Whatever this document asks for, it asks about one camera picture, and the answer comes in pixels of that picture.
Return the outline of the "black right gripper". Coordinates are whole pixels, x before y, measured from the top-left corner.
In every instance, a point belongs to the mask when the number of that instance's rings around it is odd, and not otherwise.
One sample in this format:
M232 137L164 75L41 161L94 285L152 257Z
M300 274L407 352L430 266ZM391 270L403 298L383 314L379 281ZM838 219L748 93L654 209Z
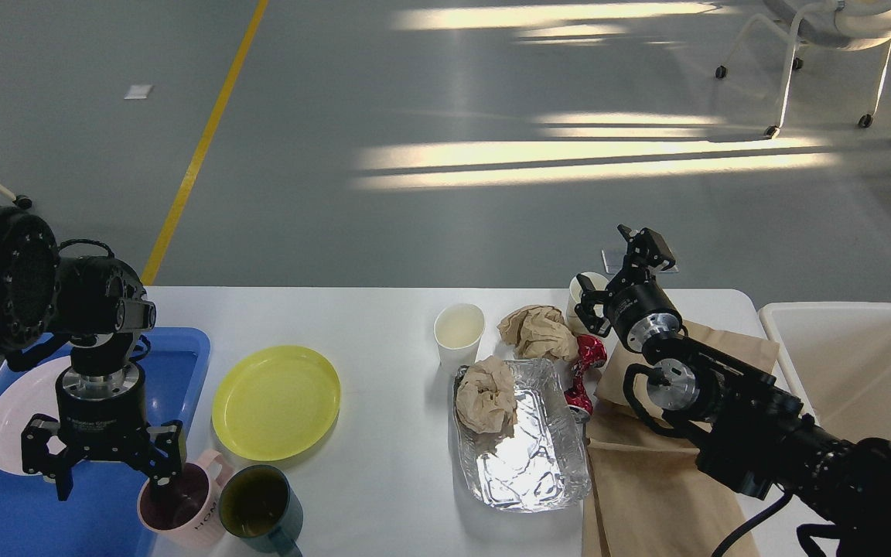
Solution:
M651 337L683 330L678 308L664 289L654 283L659 272L671 271L678 261L658 232L647 227L634 230L623 224L616 229L626 241L616 284L631 286L610 300L607 286L604 290L584 292L575 309L589 334L607 337L610 324L629 352L640 353ZM585 276L579 275L579 281L590 288Z

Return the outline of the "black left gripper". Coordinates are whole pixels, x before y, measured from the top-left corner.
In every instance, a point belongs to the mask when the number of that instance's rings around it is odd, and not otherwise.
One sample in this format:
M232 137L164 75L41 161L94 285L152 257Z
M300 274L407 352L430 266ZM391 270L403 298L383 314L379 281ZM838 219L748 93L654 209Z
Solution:
M54 387L59 420L34 415L21 433L21 456L24 473L53 483L57 500L70 497L75 457L123 457L159 486L181 478L187 461L183 421L146 426L143 373L62 373ZM50 450L52 440L64 444L57 453Z

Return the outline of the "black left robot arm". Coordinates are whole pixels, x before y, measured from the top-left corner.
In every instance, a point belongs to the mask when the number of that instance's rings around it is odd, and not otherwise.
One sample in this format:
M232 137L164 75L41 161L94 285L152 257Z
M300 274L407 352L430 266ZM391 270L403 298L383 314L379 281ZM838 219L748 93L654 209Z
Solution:
M47 222L0 206L0 355L28 371L65 345L70 366L54 381L59 416L38 413L22 430L22 472L54 484L64 501L83 461L122 462L157 487L183 478L184 426L146 417L145 370L156 307L130 265L61 257Z

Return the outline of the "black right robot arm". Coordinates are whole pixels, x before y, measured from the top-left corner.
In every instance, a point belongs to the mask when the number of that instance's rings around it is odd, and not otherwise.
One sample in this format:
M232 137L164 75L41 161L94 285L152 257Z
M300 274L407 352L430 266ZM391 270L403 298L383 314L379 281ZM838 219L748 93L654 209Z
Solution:
M693 339L657 284L676 260L650 228L619 225L628 244L605 288L577 275L574 307L588 332L616 333L643 362L623 374L623 397L637 418L665 437L698 448L701 472L745 496L782 496L715 547L722 556L742 536L798 497L823 518L797 528L806 555L821 556L817 538L838 540L839 556L891 556L891 440L835 437L803 412L797 396L766 371Z

